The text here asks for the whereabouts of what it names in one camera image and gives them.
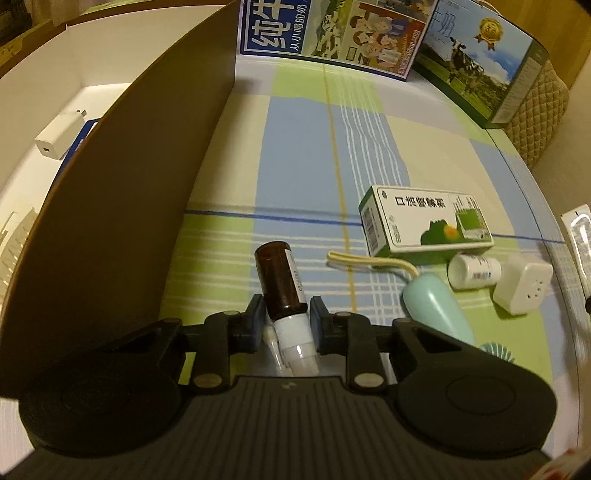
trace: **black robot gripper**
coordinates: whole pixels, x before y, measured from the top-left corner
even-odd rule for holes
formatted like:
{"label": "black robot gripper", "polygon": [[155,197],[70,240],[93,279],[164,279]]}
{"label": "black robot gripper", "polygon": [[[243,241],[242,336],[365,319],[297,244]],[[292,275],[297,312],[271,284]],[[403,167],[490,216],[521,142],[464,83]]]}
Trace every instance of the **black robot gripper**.
{"label": "black robot gripper", "polygon": [[260,295],[243,313],[161,320],[59,363],[20,399],[35,452],[7,478],[523,480],[547,462],[556,399],[532,372],[411,319],[329,313],[320,297],[310,322],[320,355],[346,357],[344,384],[230,381],[230,357],[260,347]]}

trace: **yellow cable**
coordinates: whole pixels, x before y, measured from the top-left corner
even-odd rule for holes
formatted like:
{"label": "yellow cable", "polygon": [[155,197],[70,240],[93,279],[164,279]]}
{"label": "yellow cable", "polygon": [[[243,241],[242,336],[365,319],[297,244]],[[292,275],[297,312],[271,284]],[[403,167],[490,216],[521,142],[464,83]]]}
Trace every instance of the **yellow cable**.
{"label": "yellow cable", "polygon": [[371,267],[395,267],[402,268],[411,274],[412,278],[418,277],[418,270],[412,263],[400,258],[364,257],[362,255],[344,254],[341,252],[328,252],[326,259],[342,265],[369,265]]}

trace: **screw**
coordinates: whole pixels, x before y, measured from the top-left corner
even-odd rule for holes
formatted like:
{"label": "screw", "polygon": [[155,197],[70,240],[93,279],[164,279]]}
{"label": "screw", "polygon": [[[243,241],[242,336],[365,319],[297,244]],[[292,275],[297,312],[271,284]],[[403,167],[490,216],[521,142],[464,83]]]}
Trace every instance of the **screw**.
{"label": "screw", "polygon": [[381,375],[366,372],[356,375],[353,381],[361,388],[377,388],[384,383],[384,378]]}
{"label": "screw", "polygon": [[199,388],[216,388],[222,384],[222,377],[218,374],[201,374],[193,378],[193,383]]}

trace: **white power adapter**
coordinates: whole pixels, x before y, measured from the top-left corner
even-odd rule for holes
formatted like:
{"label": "white power adapter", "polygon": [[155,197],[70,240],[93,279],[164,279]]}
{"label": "white power adapter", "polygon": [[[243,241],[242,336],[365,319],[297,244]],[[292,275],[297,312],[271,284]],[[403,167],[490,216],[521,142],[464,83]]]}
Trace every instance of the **white power adapter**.
{"label": "white power adapter", "polygon": [[37,135],[35,144],[41,155],[54,160],[62,158],[84,126],[84,112],[60,113]]}
{"label": "white power adapter", "polygon": [[512,315],[531,312],[544,300],[553,274],[551,264],[533,255],[511,255],[492,299]]}

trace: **bottle label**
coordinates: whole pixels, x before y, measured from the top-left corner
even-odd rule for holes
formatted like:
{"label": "bottle label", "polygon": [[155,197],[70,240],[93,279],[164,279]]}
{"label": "bottle label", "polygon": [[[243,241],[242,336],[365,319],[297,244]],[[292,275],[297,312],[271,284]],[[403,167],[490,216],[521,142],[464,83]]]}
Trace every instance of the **bottle label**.
{"label": "bottle label", "polygon": [[287,257],[287,263],[290,266],[291,271],[291,278],[294,281],[294,287],[297,292],[297,298],[300,303],[308,303],[306,301],[306,294],[304,293],[304,286],[301,284],[300,274],[296,268],[296,262],[294,260],[294,256],[291,253],[291,250],[285,249],[285,256]]}

